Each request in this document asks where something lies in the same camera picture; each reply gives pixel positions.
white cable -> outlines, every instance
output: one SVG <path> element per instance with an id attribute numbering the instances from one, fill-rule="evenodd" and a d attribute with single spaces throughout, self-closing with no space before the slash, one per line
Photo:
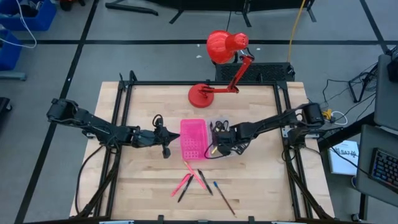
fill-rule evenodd
<path id="1" fill-rule="evenodd" d="M 8 42 L 8 41 L 2 39 L 1 37 L 0 37 L 0 40 L 3 41 L 3 42 L 5 42 L 5 43 L 7 43 L 7 44 L 14 45 L 14 46 L 26 47 L 26 48 L 29 48 L 29 49 L 33 49 L 33 48 L 35 48 L 36 45 L 37 45 L 36 38 L 33 36 L 33 34 L 32 34 L 32 32 L 30 31 L 30 29 L 27 27 L 26 22 L 25 22 L 25 20 L 24 20 L 24 16 L 22 15 L 21 5 L 19 4 L 19 1 L 18 1 L 18 0 L 16 0 L 16 1 L 17 1 L 18 8 L 19 8 L 19 14 L 21 15 L 21 17 L 20 17 L 21 23 L 22 23 L 22 25 L 24 25 L 24 27 L 27 29 L 27 31 L 29 32 L 30 36 L 31 36 L 31 37 L 33 38 L 33 40 L 35 41 L 35 44 L 34 44 L 33 46 L 14 44 L 14 43 L 11 43 L 11 42 Z"/>
<path id="2" fill-rule="evenodd" d="M 333 114 L 334 114 L 334 113 L 341 114 L 341 115 L 344 117 L 344 119 L 346 120 L 345 123 L 337 123 L 337 122 L 335 122 L 335 124 L 337 124 L 337 125 L 346 125 L 346 124 L 348 124 L 348 118 L 347 118 L 342 112 L 340 112 L 340 111 L 333 111 L 333 112 L 331 112 L 331 116 L 332 116 L 332 117 L 333 117 Z"/>

lamp base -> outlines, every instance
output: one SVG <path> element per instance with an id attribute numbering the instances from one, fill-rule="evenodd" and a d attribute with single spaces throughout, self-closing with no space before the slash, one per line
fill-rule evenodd
<path id="1" fill-rule="evenodd" d="M 205 108 L 210 106 L 214 100 L 214 93 L 206 93 L 206 96 L 200 93 L 203 86 L 208 86 L 206 84 L 196 84 L 188 92 L 189 102 L 197 108 Z"/>

blue bin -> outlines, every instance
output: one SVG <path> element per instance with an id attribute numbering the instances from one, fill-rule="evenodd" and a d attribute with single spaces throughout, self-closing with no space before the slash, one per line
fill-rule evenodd
<path id="1" fill-rule="evenodd" d="M 16 6 L 16 0 L 0 0 L 2 3 L 0 4 L 0 13 L 7 14 L 10 8 L 14 8 Z M 41 0 L 32 0 L 34 3 L 37 3 Z M 48 30 L 51 26 L 51 23 L 55 17 L 56 8 L 54 4 L 51 3 L 50 0 L 44 0 L 43 5 L 39 9 L 39 13 L 36 17 L 24 17 L 26 25 L 30 30 L 43 31 Z M 24 25 L 22 25 L 21 19 L 19 16 L 17 17 L 0 17 L 0 24 L 2 24 L 5 28 L 9 30 L 26 30 Z"/>
<path id="2" fill-rule="evenodd" d="M 21 42 L 8 30 L 0 30 L 0 37 L 14 44 Z M 18 61 L 22 47 L 3 42 L 0 48 L 0 71 L 12 70 Z"/>

red desk lamp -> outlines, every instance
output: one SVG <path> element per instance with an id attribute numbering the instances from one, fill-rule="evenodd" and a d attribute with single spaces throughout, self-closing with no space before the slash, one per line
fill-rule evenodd
<path id="1" fill-rule="evenodd" d="M 209 35 L 206 45 L 212 61 L 226 63 L 234 57 L 235 52 L 240 50 L 243 53 L 242 50 L 248 46 L 248 43 L 248 37 L 243 33 L 232 35 L 223 30 L 216 30 Z M 254 57 L 243 53 L 239 58 L 243 61 L 243 64 L 226 88 L 213 88 L 206 84 L 196 84 L 189 90 L 189 102 L 197 108 L 205 108 L 213 102 L 214 93 L 239 93 L 236 84 L 248 69 Z"/>

pink pen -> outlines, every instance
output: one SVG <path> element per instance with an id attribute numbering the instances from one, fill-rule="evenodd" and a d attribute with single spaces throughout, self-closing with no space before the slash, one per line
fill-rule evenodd
<path id="1" fill-rule="evenodd" d="M 191 172 L 191 174 L 195 177 L 195 179 L 199 182 L 199 184 L 201 185 L 201 187 L 203 187 L 203 189 L 207 190 L 205 184 L 201 181 L 201 179 L 197 176 L 197 174 L 192 170 L 192 168 L 188 165 L 187 162 L 185 162 L 185 165 L 188 167 L 189 171 Z"/>
<path id="2" fill-rule="evenodd" d="M 171 194 L 172 197 L 178 192 L 178 190 L 180 190 L 182 185 L 184 185 L 186 183 L 186 181 L 189 179 L 190 176 L 191 176 L 191 174 L 185 175 L 185 177 L 182 179 L 181 183 L 177 186 L 177 188 L 175 190 L 173 190 L 173 192 Z"/>

